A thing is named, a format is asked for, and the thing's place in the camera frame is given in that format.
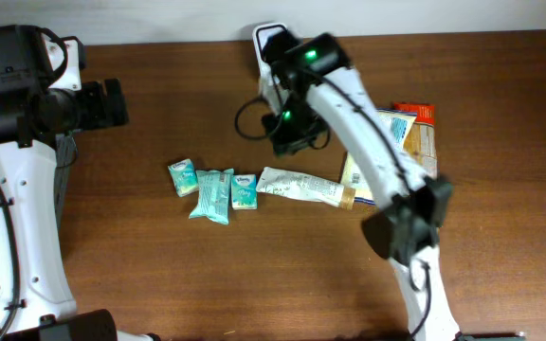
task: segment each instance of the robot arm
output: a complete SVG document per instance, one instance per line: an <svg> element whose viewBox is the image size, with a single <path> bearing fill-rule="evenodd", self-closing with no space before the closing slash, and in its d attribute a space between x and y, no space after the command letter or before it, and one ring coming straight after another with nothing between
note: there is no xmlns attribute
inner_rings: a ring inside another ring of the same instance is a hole
<svg viewBox="0 0 546 341"><path fill-rule="evenodd" d="M106 311L76 315L64 275L56 136L128 121L119 82L82 83L84 67L75 37L0 27L0 340L158 339L116 332Z"/></svg>
<svg viewBox="0 0 546 341"><path fill-rule="evenodd" d="M416 341L457 339L460 330L442 283L437 235L451 185L443 178L428 178L407 153L393 147L391 132L378 118L359 74L330 35L302 45L284 26L274 25L257 27L254 40L261 94L277 114L290 112L296 120L284 122L270 137L273 143L288 143L277 134L306 132L304 138L312 138L303 128L308 118L322 118L335 131L364 173L382 212L364 223L364 234L395 270L411 335ZM285 102L279 102L276 91ZM308 108L293 103L295 99L303 99Z"/></svg>

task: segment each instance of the brown wooden surface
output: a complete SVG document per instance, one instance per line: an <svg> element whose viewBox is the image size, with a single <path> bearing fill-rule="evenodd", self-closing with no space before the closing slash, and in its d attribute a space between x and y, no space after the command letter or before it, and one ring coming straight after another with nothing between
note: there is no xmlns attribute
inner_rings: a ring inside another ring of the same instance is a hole
<svg viewBox="0 0 546 341"><path fill-rule="evenodd" d="M434 103L443 173L447 297L464 332L546 340L546 31L346 38L375 103ZM131 124L78 137L64 267L80 312L164 338L325 339L406 328L387 263L361 236L363 207L259 196L230 225L189 220L166 165L337 180L344 149L279 159L232 127L256 94L251 43L95 46L85 80L118 77ZM259 133L259 113L243 124Z"/></svg>

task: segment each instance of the black cable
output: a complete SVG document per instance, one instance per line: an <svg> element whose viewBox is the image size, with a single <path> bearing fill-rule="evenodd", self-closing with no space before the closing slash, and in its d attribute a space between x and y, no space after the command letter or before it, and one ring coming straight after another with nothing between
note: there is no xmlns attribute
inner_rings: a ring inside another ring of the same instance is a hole
<svg viewBox="0 0 546 341"><path fill-rule="evenodd" d="M251 136L251 135L247 135L246 133L242 132L242 130L239 128L239 117L242 115L242 113L244 112L244 110L247 107L249 107L252 104L258 103L258 102L266 103L266 99L264 99L261 96L258 96L255 99L251 99L251 100L247 101L246 103L244 103L244 105L242 105L242 107L239 108L239 110L237 111L237 114L235 114L235 132L237 132L237 134L239 136L241 136L241 137L243 137L245 139L248 139L248 140L252 140L252 141L259 141L259 140L269 138L272 135L274 135L280 129L280 127L282 126L282 116L280 115L280 118L279 118L279 120L277 122L277 125L268 134L260 135L260 136Z"/></svg>
<svg viewBox="0 0 546 341"><path fill-rule="evenodd" d="M261 33L262 30L265 30L265 29L271 29L271 28L275 28L275 27L279 27L281 28L282 30L288 32L288 29L284 26L284 25L281 25L281 24L275 24L275 25L271 25L271 26L267 26L267 27L261 27L259 29L256 30L256 33L255 33L255 36L256 36L256 43L258 44L258 51L259 51L259 54L261 56L261 59L265 62L264 60L264 54L263 54L263 47L261 45L261 36L259 33Z"/></svg>
<svg viewBox="0 0 546 341"><path fill-rule="evenodd" d="M326 134L326 140L323 142L323 144L321 146L316 146L315 143L313 143L314 141L309 141L309 147L311 147L311 149L314 149L316 151L320 151L326 147L328 147L328 144L330 144L330 128L328 128L328 132Z"/></svg>
<svg viewBox="0 0 546 341"><path fill-rule="evenodd" d="M277 84L275 83L275 79L273 79L273 88L275 89L275 95L277 95L277 101L280 104L280 111L281 111L282 108L283 108L282 94L280 94L280 89L277 88ZM250 136L250 135L246 135L244 132L242 132L242 130L239 128L239 117L242 115L242 112L247 107L249 107L252 104L258 103L258 102L268 104L266 99L264 99L264 97L258 96L256 98L251 99L251 100L247 101L246 103L244 103L244 105L242 105L242 107L239 108L239 110L237 111L237 114L235 114L235 132L237 132L237 134L239 136L241 136L241 137L243 137L245 139L248 139L248 140L252 140L252 141L259 141L259 140L263 140L263 139L266 139L266 138L269 138L269 137L273 136L281 128L282 123L283 123L282 113L280 113L278 115L279 119L277 121L277 126L275 126L275 128L271 132L269 132L268 134L261 135L261 136Z"/></svg>
<svg viewBox="0 0 546 341"><path fill-rule="evenodd" d="M413 340L414 337L416 337L416 335L418 334L418 332L421 331L423 327L425 326L425 322L427 322L428 315L431 312L431 302L433 300L433 294L431 292L431 273L430 273L431 267L428 265L428 263L424 261L422 262L422 266L423 266L423 269L425 269L425 276L426 276L425 288L427 289L427 304L425 306L425 314L423 315L423 318L419 322L418 326L416 326L414 331L412 331L409 334L410 341ZM414 283L414 278L412 277L411 271L409 271L409 285L412 287L412 290L416 292L422 291L422 289L418 289L418 287Z"/></svg>
<svg viewBox="0 0 546 341"><path fill-rule="evenodd" d="M37 29L39 33L43 33L47 38L50 39L50 41L54 44L56 44L62 51L63 51L63 63L54 71L54 82L56 82L60 77L63 76L64 72L66 71L66 67L68 66L68 51L66 51L66 44L64 43L64 40L61 39L59 36L57 36L54 32L49 30L45 27L40 27Z"/></svg>
<svg viewBox="0 0 546 341"><path fill-rule="evenodd" d="M14 234L14 225L11 219L11 213L9 211L9 202L6 199L4 191L0 186L0 207L3 209L4 219L6 221L6 228L8 230L8 243L9 243L9 254L11 257L11 272L12 272L12 299L10 305L7 307L9 309L8 317L4 322L3 327L0 331L0 341L8 332L11 323L16 316L16 311L20 307L20 261L18 261L18 249L16 246L16 236Z"/></svg>
<svg viewBox="0 0 546 341"><path fill-rule="evenodd" d="M71 160L71 162L69 162L66 165L56 167L57 170L62 170L62 169L69 168L75 165L75 162L77 162L77 159L80 158L80 150L79 148L77 148L77 143L75 142L75 136L72 135L70 137L71 137L71 142L73 142L73 146L75 148L75 151L73 152L73 160Z"/></svg>
<svg viewBox="0 0 546 341"><path fill-rule="evenodd" d="M361 106L357 103L355 103L353 101L353 99L351 99L351 97L347 94L345 94L344 91L342 91L342 89L340 89L340 87L338 85L336 85L333 81L330 81L328 80L327 78L325 78L324 76L321 76L320 74L318 74L317 72L314 72L314 71L311 71L307 68L303 68L303 67L296 67L296 66L291 66L292 68L296 69L297 71L300 71L301 73L305 74L305 75L308 75L308 76L311 76L313 78L315 78L316 80L320 81L320 82L323 82L323 83L326 83L328 85L330 85L342 98L344 98L346 101L349 102L349 104L351 104L351 106L354 107L354 110L358 113L360 113L364 118L366 118L366 120L368 121L368 123L370 123L370 125L374 128L374 130L376 131L376 133L380 136L380 138L383 140L383 143L385 144L385 147L387 148L387 150L389 151L389 154L391 155L391 159L393 160L393 163L394 163L394 166L397 168L397 176L400 178L400 180L402 180L402 182L404 183L404 186L406 187L406 190L408 191L408 194L409 195L412 195L412 190L410 189L410 185L408 183L408 179L406 178L406 170L404 170L404 168L402 167L402 165L399 163L399 159L397 158L397 155L395 155L395 150L393 149L393 147L391 146L391 143L389 142L389 140L387 140L387 138L383 135L383 132L380 130L380 128L374 123L374 121L372 120L371 117L368 116L368 114L366 114L363 109L361 108Z"/></svg>

